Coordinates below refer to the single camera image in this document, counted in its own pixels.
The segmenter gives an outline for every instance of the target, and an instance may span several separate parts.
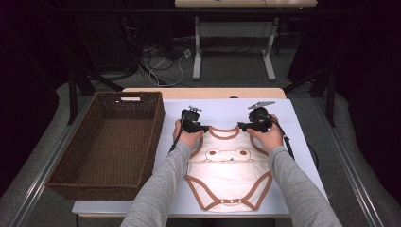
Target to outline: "human hand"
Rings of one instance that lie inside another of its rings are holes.
[[[270,116],[278,121],[277,117],[274,114],[270,114]],[[255,131],[253,129],[247,129],[247,133],[249,133],[254,138],[258,139],[262,147],[268,153],[270,153],[274,148],[283,146],[283,134],[275,124],[271,126],[271,129],[268,132],[261,132],[261,131]]]
[[[175,140],[180,132],[181,128],[181,120],[177,120],[175,122],[175,130],[173,132],[173,140]],[[179,140],[186,143],[190,148],[193,148],[197,143],[197,140],[200,139],[204,134],[204,131],[197,131],[195,133],[189,133],[183,130],[181,132]]]

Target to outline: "person's right hand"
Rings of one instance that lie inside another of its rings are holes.
[[[270,116],[278,121],[277,117],[274,114],[271,114]],[[247,133],[249,133],[254,138],[258,139],[262,147],[268,153],[270,153],[274,148],[283,146],[283,134],[275,124],[271,126],[271,130],[268,132],[261,132],[261,131],[255,131],[253,129],[247,129]]]

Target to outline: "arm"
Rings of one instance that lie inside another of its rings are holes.
[[[316,185],[298,167],[283,147],[277,126],[262,133],[248,129],[269,153],[271,173],[283,192],[294,226],[341,226],[336,214]]]
[[[173,138],[177,137],[180,127],[181,123],[177,121]],[[202,131],[182,132],[176,148],[139,191],[121,226],[166,226],[177,186],[186,174],[190,153],[202,135]]]

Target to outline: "gray sleeve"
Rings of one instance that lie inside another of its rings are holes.
[[[179,141],[142,187],[121,226],[166,226],[177,186],[185,175],[191,148]]]
[[[341,226],[321,191],[298,167],[284,147],[271,151],[269,167],[283,192],[294,226]]]

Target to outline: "dark curtain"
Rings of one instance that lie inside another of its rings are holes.
[[[357,144],[382,185],[401,204],[401,20],[390,1],[319,1],[319,9],[361,9],[349,48],[336,52],[350,19],[310,21],[288,72],[297,80],[325,67],[338,53],[336,92],[349,103]]]
[[[32,9],[12,4],[0,7],[0,196],[53,119],[59,102],[55,87],[63,81],[62,67],[54,62],[58,56],[50,54],[53,47],[45,36],[40,39],[37,18],[28,14]]]

